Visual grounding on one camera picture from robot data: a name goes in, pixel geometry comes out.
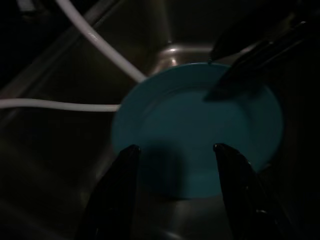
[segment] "stainless steel sink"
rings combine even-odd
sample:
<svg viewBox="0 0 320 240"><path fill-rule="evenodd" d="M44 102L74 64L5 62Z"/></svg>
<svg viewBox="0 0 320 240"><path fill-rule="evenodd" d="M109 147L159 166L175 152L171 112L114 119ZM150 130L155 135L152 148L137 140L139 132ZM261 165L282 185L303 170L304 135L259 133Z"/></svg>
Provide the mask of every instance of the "stainless steel sink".
<svg viewBox="0 0 320 240"><path fill-rule="evenodd" d="M150 76L171 66L207 61L217 37L258 2L101 0L86 18ZM221 62L230 64L236 57ZM120 104L134 86L71 28L0 97ZM286 95L277 92L277 84L271 87L280 98ZM17 238L72 239L91 191L114 160L114 114L24 108L0 116L1 223ZM284 145L291 146L294 140L286 139ZM135 239L231 239L220 196L176 200L138 193Z"/></svg>

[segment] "white hose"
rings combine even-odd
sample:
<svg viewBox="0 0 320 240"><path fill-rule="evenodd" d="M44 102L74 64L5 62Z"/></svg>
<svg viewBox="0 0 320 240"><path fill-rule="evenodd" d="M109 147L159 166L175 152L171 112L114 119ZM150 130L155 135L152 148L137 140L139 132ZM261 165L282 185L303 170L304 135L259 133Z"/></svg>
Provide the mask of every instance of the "white hose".
<svg viewBox="0 0 320 240"><path fill-rule="evenodd" d="M116 112L120 105L80 104L31 98L0 99L0 109L43 108L79 112Z"/></svg>
<svg viewBox="0 0 320 240"><path fill-rule="evenodd" d="M128 74L136 82L141 83L146 76L135 66L119 54L109 43L107 43L81 16L69 0L56 0L65 15L74 26L107 58L109 58L122 71Z"/></svg>

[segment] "dark background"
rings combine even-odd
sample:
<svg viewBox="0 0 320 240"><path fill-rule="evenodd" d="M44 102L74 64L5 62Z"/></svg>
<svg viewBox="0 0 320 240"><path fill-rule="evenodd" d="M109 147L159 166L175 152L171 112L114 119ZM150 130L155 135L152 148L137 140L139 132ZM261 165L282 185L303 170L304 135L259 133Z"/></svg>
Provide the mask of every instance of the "dark background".
<svg viewBox="0 0 320 240"><path fill-rule="evenodd" d="M21 12L15 0L0 6L0 89L29 65L68 26L54 0L40 0L34 12ZM72 0L86 12L97 0Z"/></svg>

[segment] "black object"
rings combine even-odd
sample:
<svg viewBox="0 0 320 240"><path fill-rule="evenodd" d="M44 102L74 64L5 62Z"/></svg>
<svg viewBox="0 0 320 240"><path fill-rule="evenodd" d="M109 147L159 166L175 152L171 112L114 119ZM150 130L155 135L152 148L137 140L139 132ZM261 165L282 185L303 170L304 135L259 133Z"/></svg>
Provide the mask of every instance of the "black object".
<svg viewBox="0 0 320 240"><path fill-rule="evenodd" d="M300 239L276 198L262 185L248 160L226 144L215 144L213 149L234 239Z"/></svg>
<svg viewBox="0 0 320 240"><path fill-rule="evenodd" d="M122 150L94 189L75 240L128 240L134 213L140 148Z"/></svg>
<svg viewBox="0 0 320 240"><path fill-rule="evenodd" d="M260 41L267 29L289 15L294 9L295 2L295 0L267 0L221 35L210 53L211 60L236 54Z"/></svg>
<svg viewBox="0 0 320 240"><path fill-rule="evenodd" d="M264 33L290 13L294 14L290 29L275 39L264 39ZM235 61L205 100L217 100L217 96L223 98L222 93L227 93L230 85L245 84L246 81L251 81L264 71L285 63L288 58L311 47L308 43L319 36L319 25L318 0L268 0L226 31L217 41L210 54L212 61L238 53L254 43L260 43ZM237 94L248 90L246 87L239 89Z"/></svg>

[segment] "sink basin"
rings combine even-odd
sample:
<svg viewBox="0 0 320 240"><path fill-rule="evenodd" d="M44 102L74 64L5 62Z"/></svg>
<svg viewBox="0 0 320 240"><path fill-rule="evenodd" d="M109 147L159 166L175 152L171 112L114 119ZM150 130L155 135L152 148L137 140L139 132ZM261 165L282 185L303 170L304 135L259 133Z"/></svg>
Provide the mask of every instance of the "sink basin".
<svg viewBox="0 0 320 240"><path fill-rule="evenodd" d="M258 3L101 0L86 18L151 76L172 66L207 61L218 36ZM238 56L219 62L231 64ZM120 104L135 84L71 28L13 79L0 97ZM277 81L270 86L281 99L291 97ZM90 193L115 159L110 142L113 116L36 108L1 112L4 234L33 240L74 237ZM282 150L295 143L295 134L290 133L284 135L280 159ZM177 200L137 192L134 239L232 239L221 196Z"/></svg>

